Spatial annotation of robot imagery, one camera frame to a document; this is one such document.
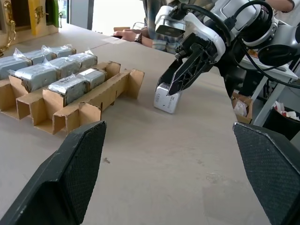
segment trash bin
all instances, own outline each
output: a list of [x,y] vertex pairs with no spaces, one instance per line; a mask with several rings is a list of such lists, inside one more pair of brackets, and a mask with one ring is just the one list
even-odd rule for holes
[[[286,107],[285,110],[287,112],[294,111],[293,109]],[[287,139],[292,140],[300,131],[300,122],[284,117],[275,109],[272,109],[263,127],[283,134]]]

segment wristwatch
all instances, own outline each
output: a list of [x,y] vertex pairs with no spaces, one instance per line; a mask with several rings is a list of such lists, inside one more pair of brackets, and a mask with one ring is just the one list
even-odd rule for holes
[[137,34],[136,37],[135,37],[135,42],[137,43],[142,43],[142,34]]

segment yellow panel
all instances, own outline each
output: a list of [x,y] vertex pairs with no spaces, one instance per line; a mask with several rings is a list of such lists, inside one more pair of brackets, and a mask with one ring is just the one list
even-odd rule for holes
[[33,35],[37,35],[42,29],[42,17],[44,16],[44,8],[40,0],[28,0],[31,32]]

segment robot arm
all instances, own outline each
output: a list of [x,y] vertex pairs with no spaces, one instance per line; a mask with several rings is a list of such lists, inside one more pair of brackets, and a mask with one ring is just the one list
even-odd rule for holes
[[175,62],[161,76],[157,86],[169,85],[169,96],[190,87],[201,73],[222,62],[224,53],[237,37],[242,38],[248,48],[259,49],[259,59],[266,65],[283,65],[299,55],[300,40],[296,33],[300,29],[278,21],[272,11],[269,14],[261,5],[249,6],[250,2],[218,0],[211,10],[228,27],[229,37],[208,17],[204,24],[199,21],[189,12],[189,5],[163,6],[156,17],[156,32],[172,37],[183,34],[184,40],[176,50]]

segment plaid shirt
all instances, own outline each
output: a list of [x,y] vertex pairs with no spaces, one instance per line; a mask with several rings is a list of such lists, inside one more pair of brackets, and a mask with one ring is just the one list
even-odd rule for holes
[[[155,32],[155,17],[162,6],[169,5],[174,7],[181,3],[188,3],[201,6],[206,8],[207,10],[211,10],[216,0],[173,0],[171,3],[167,4],[167,0],[143,0],[144,9],[145,9],[145,24],[149,31],[149,37],[153,40],[152,48],[175,54],[175,49],[179,46],[180,42],[182,41],[182,37],[173,38],[164,35],[157,34]],[[197,18],[203,21],[204,16],[198,12],[194,13]]]

